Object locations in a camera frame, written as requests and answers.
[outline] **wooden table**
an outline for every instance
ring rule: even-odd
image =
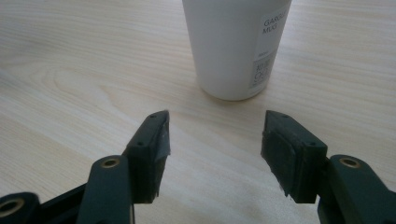
[[[260,156],[267,109],[368,162],[396,190],[396,3],[293,0],[268,87],[197,85],[180,0],[0,0],[0,195],[45,202],[168,109],[172,155],[137,223],[318,223]]]

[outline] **qr code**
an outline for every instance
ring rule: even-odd
[[[272,63],[274,61],[274,54],[260,59],[253,63],[253,71],[250,81],[250,88],[255,88],[262,84],[270,75]]]

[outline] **white bottle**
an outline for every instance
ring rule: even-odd
[[[290,0],[183,0],[199,85],[230,101],[261,92]]]

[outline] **screw hole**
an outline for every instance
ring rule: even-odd
[[[358,161],[355,161],[355,160],[350,159],[350,158],[341,158],[340,162],[342,164],[344,164],[345,166],[350,167],[350,168],[355,168],[356,169],[356,168],[360,168],[361,167],[361,164]]]
[[[117,166],[118,164],[120,164],[119,159],[108,159],[108,160],[102,162],[102,167],[103,168],[112,168],[112,167]]]
[[[7,217],[16,213],[24,205],[24,199],[11,199],[0,204],[0,217]]]

